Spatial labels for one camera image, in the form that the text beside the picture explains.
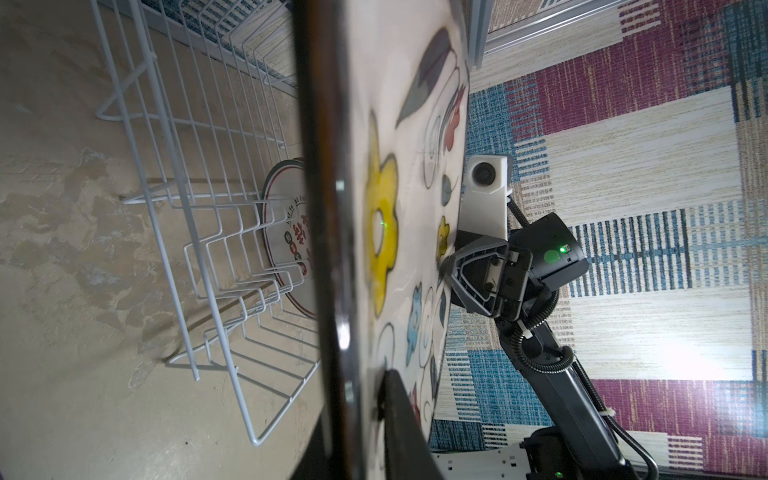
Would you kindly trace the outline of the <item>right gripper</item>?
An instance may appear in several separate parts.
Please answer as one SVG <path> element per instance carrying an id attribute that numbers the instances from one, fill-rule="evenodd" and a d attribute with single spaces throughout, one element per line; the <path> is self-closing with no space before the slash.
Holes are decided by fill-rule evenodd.
<path id="1" fill-rule="evenodd" d="M 555 213 L 509 237 L 458 233 L 454 252 L 440 266 L 452 303 L 469 313 L 515 321 L 527 302 L 544 302 L 584 276 L 583 247 Z"/>

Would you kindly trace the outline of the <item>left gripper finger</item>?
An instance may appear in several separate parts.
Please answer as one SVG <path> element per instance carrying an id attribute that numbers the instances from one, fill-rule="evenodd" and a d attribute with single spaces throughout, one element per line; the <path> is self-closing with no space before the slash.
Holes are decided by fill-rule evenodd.
<path id="1" fill-rule="evenodd" d="M 386 370 L 378 396 L 384 423 L 385 478 L 442 480 L 397 370 Z"/>

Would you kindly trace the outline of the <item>white round plate one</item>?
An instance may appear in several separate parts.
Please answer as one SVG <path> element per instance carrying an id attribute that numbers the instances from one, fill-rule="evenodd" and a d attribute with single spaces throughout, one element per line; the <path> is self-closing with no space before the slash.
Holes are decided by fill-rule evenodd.
<path id="1" fill-rule="evenodd" d="M 301 315 L 315 319 L 314 266 L 303 161 L 277 163 L 267 175 L 262 200 L 267 224 L 262 236 L 268 269 L 292 306 Z"/>

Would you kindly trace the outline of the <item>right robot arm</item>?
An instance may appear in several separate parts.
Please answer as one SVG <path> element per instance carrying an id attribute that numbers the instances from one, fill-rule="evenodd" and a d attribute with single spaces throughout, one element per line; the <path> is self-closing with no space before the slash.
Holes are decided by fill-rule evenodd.
<path id="1" fill-rule="evenodd" d="M 491 319 L 500 345 L 533 389 L 552 426 L 525 438 L 530 479 L 636 479 L 622 453 L 625 442 L 656 479 L 652 455 L 616 421 L 574 350 L 560 343 L 548 324 L 561 287 L 590 268 L 584 250 L 555 213 L 505 237 L 467 230 L 441 266 L 453 303 Z"/>

